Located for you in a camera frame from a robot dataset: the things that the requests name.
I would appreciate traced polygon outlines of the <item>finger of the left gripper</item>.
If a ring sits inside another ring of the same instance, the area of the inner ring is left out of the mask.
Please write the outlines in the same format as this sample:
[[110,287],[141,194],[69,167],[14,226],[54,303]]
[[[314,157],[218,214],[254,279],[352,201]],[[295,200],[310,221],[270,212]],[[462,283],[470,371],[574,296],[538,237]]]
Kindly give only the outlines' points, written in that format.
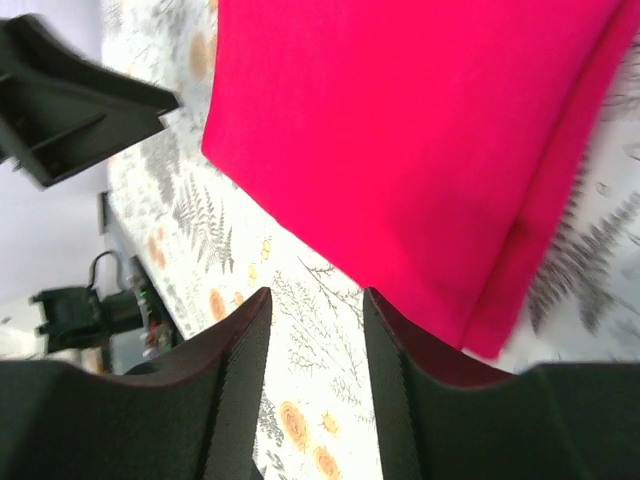
[[43,188],[161,132],[178,107],[173,92],[78,55],[40,15],[1,21],[1,159]]

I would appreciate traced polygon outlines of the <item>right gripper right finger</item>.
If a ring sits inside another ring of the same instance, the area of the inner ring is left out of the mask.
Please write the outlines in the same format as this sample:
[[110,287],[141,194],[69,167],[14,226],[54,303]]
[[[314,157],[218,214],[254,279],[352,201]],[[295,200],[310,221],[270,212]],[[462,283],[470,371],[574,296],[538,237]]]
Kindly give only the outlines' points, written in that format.
[[510,374],[420,329],[371,288],[363,319],[385,478],[638,477],[637,364]]

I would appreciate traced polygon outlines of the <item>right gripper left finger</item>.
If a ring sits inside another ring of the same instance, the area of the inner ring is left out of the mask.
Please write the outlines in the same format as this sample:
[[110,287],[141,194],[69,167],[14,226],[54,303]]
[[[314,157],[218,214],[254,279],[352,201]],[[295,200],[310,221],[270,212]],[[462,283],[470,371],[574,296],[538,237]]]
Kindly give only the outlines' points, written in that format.
[[1,365],[5,479],[256,479],[272,296],[123,375]]

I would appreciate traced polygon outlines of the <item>red t shirt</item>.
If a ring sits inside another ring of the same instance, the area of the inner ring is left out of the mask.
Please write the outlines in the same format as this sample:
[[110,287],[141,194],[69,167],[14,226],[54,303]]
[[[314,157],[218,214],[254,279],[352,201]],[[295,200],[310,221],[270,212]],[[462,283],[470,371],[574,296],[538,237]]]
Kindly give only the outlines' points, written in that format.
[[223,1],[202,150],[409,320],[495,358],[635,1]]

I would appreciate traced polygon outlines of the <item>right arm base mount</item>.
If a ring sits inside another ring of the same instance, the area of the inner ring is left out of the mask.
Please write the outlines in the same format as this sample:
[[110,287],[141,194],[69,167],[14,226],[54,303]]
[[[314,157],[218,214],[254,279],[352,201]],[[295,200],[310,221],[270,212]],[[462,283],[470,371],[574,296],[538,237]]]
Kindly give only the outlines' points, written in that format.
[[[96,285],[102,258],[116,260],[119,290],[101,296]],[[36,334],[46,338],[49,353],[97,347],[109,338],[143,329],[144,345],[162,351],[183,341],[167,307],[138,257],[128,260],[114,250],[99,254],[89,268],[86,285],[38,292],[29,303],[40,309]]]

